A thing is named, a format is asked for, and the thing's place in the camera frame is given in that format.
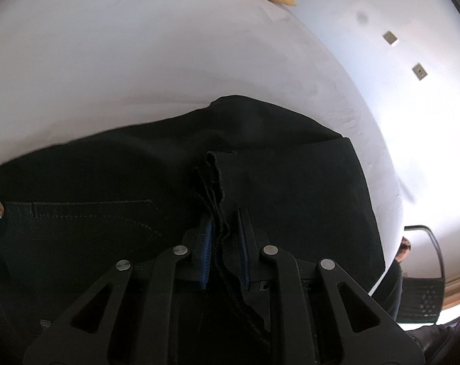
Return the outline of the right wall socket plate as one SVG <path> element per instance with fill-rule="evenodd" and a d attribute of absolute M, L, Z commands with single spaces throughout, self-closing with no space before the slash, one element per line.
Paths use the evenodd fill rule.
<path fill-rule="evenodd" d="M 415 64 L 414 67 L 412 68 L 412 71 L 414 75 L 422 81 L 424 78 L 427 77 L 428 73 L 424 69 L 424 67 L 421 64 Z"/>

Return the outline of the left wall socket plate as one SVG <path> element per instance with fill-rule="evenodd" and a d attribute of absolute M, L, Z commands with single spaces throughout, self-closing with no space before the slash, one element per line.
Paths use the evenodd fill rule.
<path fill-rule="evenodd" d="M 391 31 L 387 31 L 382 37 L 388 44 L 394 44 L 398 40 L 397 36 Z"/>

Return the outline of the black denim pants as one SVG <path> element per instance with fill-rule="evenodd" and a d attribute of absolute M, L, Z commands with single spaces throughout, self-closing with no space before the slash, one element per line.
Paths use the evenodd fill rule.
<path fill-rule="evenodd" d="M 148 264 L 212 224 L 205 287 L 180 287 L 180 364 L 272 363 L 265 320 L 245 299 L 238 214 L 297 259 L 339 263 L 365 290 L 385 270 L 352 143 L 243 96 L 106 131 L 0 165 L 0 364 L 25 350 L 115 263 L 135 265 L 109 346 L 135 359 Z"/>

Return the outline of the wall socket plate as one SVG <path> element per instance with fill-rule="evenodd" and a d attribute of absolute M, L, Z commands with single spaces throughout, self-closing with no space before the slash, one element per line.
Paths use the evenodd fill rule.
<path fill-rule="evenodd" d="M 394 44 L 398 40 L 397 36 L 391 31 L 387 31 L 382 37 L 388 44 Z"/>
<path fill-rule="evenodd" d="M 414 75 L 422 81 L 424 78 L 427 77 L 428 73 L 424 69 L 424 67 L 421 64 L 415 64 L 414 67 L 412 68 L 412 71 Z"/>

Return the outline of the black chair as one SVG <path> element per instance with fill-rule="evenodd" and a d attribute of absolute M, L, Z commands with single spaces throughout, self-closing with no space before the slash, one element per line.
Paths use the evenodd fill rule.
<path fill-rule="evenodd" d="M 404 278 L 400 306 L 396 317 L 399 324 L 436 324 L 445 298 L 445 265 L 443 253 L 432 230 L 425 225 L 405 226 L 405 231 L 424 231 L 438 258 L 438 278 Z"/>

